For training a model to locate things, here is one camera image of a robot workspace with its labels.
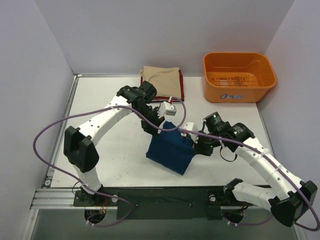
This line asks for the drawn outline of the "orange plastic basket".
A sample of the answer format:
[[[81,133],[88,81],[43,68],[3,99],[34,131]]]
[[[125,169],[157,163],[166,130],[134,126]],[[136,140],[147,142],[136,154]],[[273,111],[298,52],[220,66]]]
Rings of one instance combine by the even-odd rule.
[[[257,103],[277,78],[269,59],[256,52],[211,52],[203,57],[203,95],[210,103]]]

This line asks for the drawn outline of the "blue t shirt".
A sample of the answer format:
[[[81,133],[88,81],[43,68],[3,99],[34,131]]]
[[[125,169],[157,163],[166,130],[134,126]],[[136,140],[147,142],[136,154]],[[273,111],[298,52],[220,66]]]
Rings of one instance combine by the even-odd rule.
[[[181,137],[176,129],[161,131],[153,136],[145,155],[165,168],[184,175],[196,153],[192,139]]]

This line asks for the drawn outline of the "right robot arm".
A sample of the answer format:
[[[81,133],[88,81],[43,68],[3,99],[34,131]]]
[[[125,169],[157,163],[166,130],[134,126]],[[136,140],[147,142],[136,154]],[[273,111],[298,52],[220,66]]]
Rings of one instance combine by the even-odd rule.
[[[243,123],[230,125],[217,112],[207,116],[203,123],[209,130],[208,134],[194,127],[190,131],[196,144],[229,149],[236,157],[245,160],[269,185],[269,188],[263,188],[235,178],[223,188],[223,199],[227,204],[245,202],[264,208],[287,227],[296,224],[307,211],[311,211],[317,223],[320,221],[313,208],[318,191],[314,182],[304,181],[287,170]]]

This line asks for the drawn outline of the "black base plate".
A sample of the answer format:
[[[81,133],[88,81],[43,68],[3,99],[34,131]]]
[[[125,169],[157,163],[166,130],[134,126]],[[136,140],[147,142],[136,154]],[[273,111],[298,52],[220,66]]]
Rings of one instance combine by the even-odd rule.
[[[116,219],[127,220],[221,220],[224,215],[242,215],[249,203],[227,200],[222,186],[103,187],[101,195],[75,192],[75,207],[116,208]]]

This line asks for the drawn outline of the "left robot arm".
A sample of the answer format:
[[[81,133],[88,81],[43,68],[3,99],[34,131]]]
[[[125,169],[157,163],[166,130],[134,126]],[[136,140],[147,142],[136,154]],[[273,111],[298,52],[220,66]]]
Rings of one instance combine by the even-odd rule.
[[[102,184],[98,178],[96,165],[99,154],[96,146],[101,138],[122,118],[138,111],[156,126],[165,120],[167,110],[171,104],[163,102],[158,107],[148,104],[157,95],[156,88],[150,83],[143,83],[139,87],[124,86],[106,106],[110,110],[100,112],[78,127],[69,126],[64,132],[63,153],[75,168],[81,188],[86,192],[85,200],[91,206],[98,206],[103,200],[100,191]]]

